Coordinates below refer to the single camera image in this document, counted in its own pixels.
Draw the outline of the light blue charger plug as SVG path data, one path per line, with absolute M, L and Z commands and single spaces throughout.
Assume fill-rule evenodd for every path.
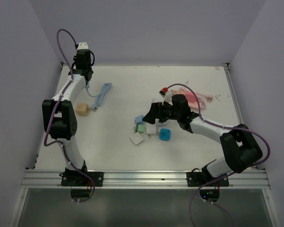
M 135 117 L 134 123 L 137 124 L 137 125 L 144 124 L 143 118 L 144 118 L 143 115 L 139 115 L 139 116 Z

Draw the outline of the green charger plug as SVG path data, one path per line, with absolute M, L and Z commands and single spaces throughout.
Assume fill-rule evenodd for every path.
M 137 124 L 133 127 L 134 132 L 144 133 L 146 131 L 146 126 L 143 124 Z

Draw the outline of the blue round plug adapter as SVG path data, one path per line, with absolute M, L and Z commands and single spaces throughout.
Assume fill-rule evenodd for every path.
M 170 138 L 171 138 L 171 130 L 170 129 L 166 129 L 166 128 L 162 128 L 158 132 L 158 136 L 159 136 L 159 139 L 161 141 L 169 141 Z

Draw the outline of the pink power strip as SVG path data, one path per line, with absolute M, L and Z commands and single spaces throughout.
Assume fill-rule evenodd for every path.
M 189 107 L 190 107 L 192 110 L 198 110 L 198 103 L 197 103 L 197 101 L 188 102 L 188 105 L 189 105 Z M 199 106 L 200 106 L 200 109 L 201 109 L 201 110 L 206 109 L 206 104 L 205 104 L 204 100 L 200 100 L 200 99 L 199 99 Z

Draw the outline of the tan cube socket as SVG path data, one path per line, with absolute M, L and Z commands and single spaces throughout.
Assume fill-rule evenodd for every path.
M 88 116 L 89 114 L 89 106 L 87 103 L 77 103 L 76 113 L 79 116 Z

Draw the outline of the white cube charger plug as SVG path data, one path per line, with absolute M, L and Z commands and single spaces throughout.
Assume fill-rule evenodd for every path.
M 157 126 L 155 124 L 147 124 L 146 134 L 149 138 L 153 135 L 157 135 Z

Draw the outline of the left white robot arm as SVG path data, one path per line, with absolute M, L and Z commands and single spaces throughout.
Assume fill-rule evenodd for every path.
M 89 174 L 75 137 L 78 123 L 73 103 L 92 78 L 95 56 L 88 47 L 79 44 L 73 59 L 62 89 L 52 99 L 42 102 L 44 145 L 59 145 L 66 162 L 65 169 L 75 171 L 72 180 L 82 186 L 88 182 Z

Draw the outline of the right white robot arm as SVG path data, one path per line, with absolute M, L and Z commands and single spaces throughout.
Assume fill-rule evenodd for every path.
M 263 152 L 246 125 L 223 127 L 217 123 L 209 124 L 201 119 L 200 114 L 191 111 L 184 95 L 174 95 L 171 101 L 172 104 L 152 103 L 142 120 L 149 124 L 174 120 L 181 129 L 203 135 L 221 145 L 223 157 L 208 163 L 201 170 L 205 185 L 213 185 L 218 177 L 231 171 L 241 173 L 262 158 Z

